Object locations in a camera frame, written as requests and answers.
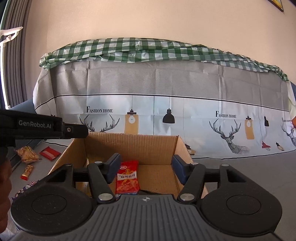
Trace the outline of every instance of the printed deer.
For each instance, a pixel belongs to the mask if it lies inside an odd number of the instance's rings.
[[[221,131],[221,126],[219,126],[219,130],[218,128],[216,128],[216,122],[217,120],[213,123],[213,126],[211,125],[211,122],[209,121],[210,123],[210,126],[211,128],[214,130],[214,132],[217,132],[218,134],[221,135],[221,138],[226,140],[230,150],[233,152],[233,153],[236,153],[236,154],[243,154],[243,153],[247,153],[250,151],[250,149],[246,146],[239,146],[239,145],[235,145],[232,140],[234,138],[234,134],[237,133],[240,129],[240,126],[241,126],[241,123],[239,124],[239,127],[237,125],[237,122],[234,120],[235,124],[236,124],[236,127],[235,129],[233,130],[233,127],[231,126],[231,132],[229,133],[229,136],[225,136],[224,135],[224,132]]]
[[[286,134],[287,134],[287,136],[288,137],[290,137],[291,138],[291,141],[292,141],[292,143],[293,143],[293,145],[294,146],[296,146],[296,138],[294,137],[294,130],[295,130],[295,128],[291,128],[291,132],[290,132],[290,134],[286,131],[286,129],[284,128],[284,124],[283,125],[281,125],[281,129],[283,130],[283,132],[285,132]]]
[[[89,114],[84,118],[83,122],[82,122],[81,118],[79,117],[80,122],[81,122],[83,125],[85,125],[85,126],[89,129],[90,132],[94,132],[95,129],[94,129],[94,127],[92,126],[92,121],[91,121],[91,124],[90,124],[90,125],[88,125],[88,123],[86,122],[86,119],[88,118],[88,116],[89,116]],[[108,124],[107,124],[107,122],[106,122],[106,127],[104,127],[103,129],[101,129],[100,132],[105,132],[105,131],[111,130],[111,129],[115,128],[115,126],[117,126],[117,124],[118,124],[120,118],[118,118],[118,121],[117,121],[116,124],[115,124],[115,120],[113,119],[113,117],[112,117],[111,115],[110,115],[110,117],[111,117],[111,119],[112,119],[112,124],[108,127]]]

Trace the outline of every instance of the deer antlers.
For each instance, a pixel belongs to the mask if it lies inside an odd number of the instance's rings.
[[[286,131],[286,128],[284,128],[284,124],[281,125],[281,129],[283,130],[283,132],[287,134],[287,136],[293,135],[294,133],[294,128],[291,128],[291,132],[290,134],[288,134],[288,132]]]
[[[100,132],[105,132],[105,131],[111,130],[111,129],[115,128],[115,126],[117,126],[117,124],[118,124],[120,118],[118,118],[118,121],[117,121],[116,124],[115,124],[115,120],[113,119],[113,117],[112,117],[111,115],[110,115],[110,117],[111,117],[111,119],[112,119],[112,124],[108,127],[108,124],[107,124],[107,122],[106,122],[106,127],[103,128],[103,129],[101,129]]]
[[[235,129],[233,130],[233,127],[231,126],[231,132],[229,133],[229,136],[233,136],[235,133],[237,133],[240,129],[240,126],[242,123],[239,124],[239,128],[237,127],[237,122],[234,120],[235,124],[236,124],[236,127]]]
[[[220,134],[220,135],[222,135],[222,136],[225,136],[225,135],[224,135],[224,132],[221,131],[221,125],[219,126],[219,130],[218,130],[218,128],[216,128],[216,122],[217,122],[217,120],[213,123],[213,126],[211,125],[211,122],[209,121],[210,126],[211,126],[211,128],[214,130],[214,132],[217,132],[218,134]]]
[[[91,122],[90,125],[88,125],[88,123],[86,122],[86,119],[88,118],[88,116],[89,116],[89,114],[84,118],[83,122],[82,122],[82,120],[81,120],[80,117],[79,117],[79,120],[80,120],[80,122],[81,122],[83,125],[85,125],[85,126],[91,131],[91,132],[94,132],[95,129],[94,129],[94,127],[92,126],[92,122]],[[113,119],[113,117],[112,117],[111,115],[110,115],[110,117],[111,117],[111,119],[112,119],[112,124],[108,127],[108,124],[107,124],[107,122],[106,122],[106,127],[103,128],[103,129],[101,129],[100,132],[105,132],[105,131],[111,130],[111,129],[115,128],[115,126],[117,126],[117,124],[118,124],[120,118],[118,118],[118,121],[117,121],[117,123],[115,124],[115,120]]]
[[[87,117],[89,116],[89,114],[84,118],[83,122],[81,120],[81,118],[79,117],[80,122],[85,125],[91,132],[94,132],[94,127],[92,126],[92,121],[90,126],[88,125],[88,123],[86,122]]]
[[[219,126],[219,130],[218,130],[218,128],[216,128],[216,122],[217,122],[217,120],[213,123],[213,126],[211,125],[211,122],[209,121],[210,126],[211,126],[211,128],[213,129],[214,132],[217,132],[218,134],[220,134],[220,135],[222,135],[222,136],[225,136],[225,135],[224,135],[224,132],[221,131],[221,126]],[[236,122],[235,120],[234,120],[234,122],[235,122],[235,124],[236,124],[236,127],[235,127],[235,129],[233,130],[233,127],[231,126],[231,132],[229,133],[229,137],[231,137],[231,136],[233,136],[235,133],[237,133],[237,132],[239,131],[239,129],[240,129],[241,124],[242,124],[242,123],[240,123],[240,124],[239,124],[239,127],[238,127],[237,122]]]

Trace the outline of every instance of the cardboard box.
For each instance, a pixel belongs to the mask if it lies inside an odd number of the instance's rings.
[[[74,168],[81,168],[95,161],[107,161],[114,153],[119,153],[123,161],[139,161],[137,178],[140,189],[173,194],[175,197],[183,185],[170,165],[172,156],[178,154],[186,163],[192,162],[179,136],[90,132],[87,138],[72,141],[50,173],[66,163],[72,163]],[[115,193],[116,178],[109,186]],[[76,188],[89,195],[89,189],[82,183],[76,183]]]

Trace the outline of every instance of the screw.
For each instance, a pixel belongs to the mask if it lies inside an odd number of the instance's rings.
[[[110,193],[102,193],[98,197],[101,201],[109,201],[113,198],[113,195]]]
[[[183,201],[191,201],[194,199],[194,195],[191,193],[183,193],[182,195],[180,195],[180,198]]]

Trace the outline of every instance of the red snack bag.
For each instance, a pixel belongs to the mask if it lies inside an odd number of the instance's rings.
[[[28,181],[28,177],[30,176],[32,170],[33,170],[32,165],[27,165],[27,167],[24,170],[24,173],[20,176],[21,179]]]
[[[39,153],[40,155],[44,156],[45,158],[47,158],[48,160],[52,161],[53,159],[55,159],[58,155],[60,155],[61,153],[50,148],[49,146],[46,147],[42,152]]]
[[[137,179],[138,161],[124,161],[117,173],[116,196],[119,194],[137,194],[140,190]]]

